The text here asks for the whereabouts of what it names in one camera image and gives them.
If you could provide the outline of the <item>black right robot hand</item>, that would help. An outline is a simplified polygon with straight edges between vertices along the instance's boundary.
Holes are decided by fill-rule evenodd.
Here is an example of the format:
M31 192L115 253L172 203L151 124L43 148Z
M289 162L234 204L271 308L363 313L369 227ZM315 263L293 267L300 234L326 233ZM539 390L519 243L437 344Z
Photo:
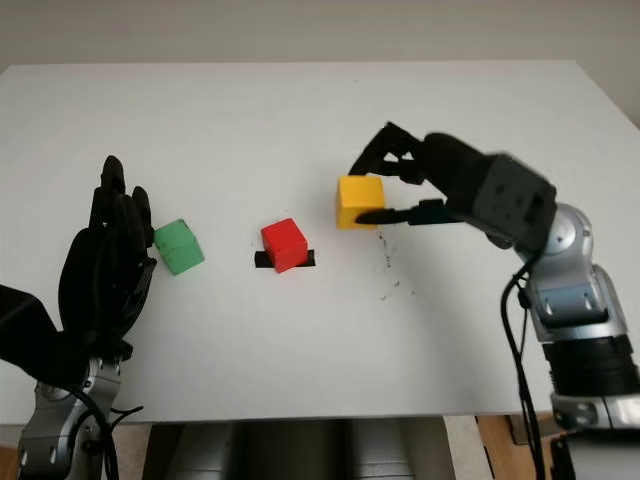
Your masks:
M358 225L467 222L483 225L476 212L481 184L492 160L454 136L431 133L419 140L389 122L366 145L349 174L397 177L410 185L430 183L445 198L421 200L408 209L377 208L356 216Z

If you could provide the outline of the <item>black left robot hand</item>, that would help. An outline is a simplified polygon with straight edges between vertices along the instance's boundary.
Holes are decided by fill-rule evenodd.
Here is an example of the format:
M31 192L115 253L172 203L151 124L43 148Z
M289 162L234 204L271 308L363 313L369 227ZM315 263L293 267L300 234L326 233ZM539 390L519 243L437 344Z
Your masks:
M74 237L61 272L58 305L63 332L51 380L79 384L93 357L128 360L133 347L124 336L146 302L157 261L147 192L126 192L120 160L106 158L94 190L89 224Z

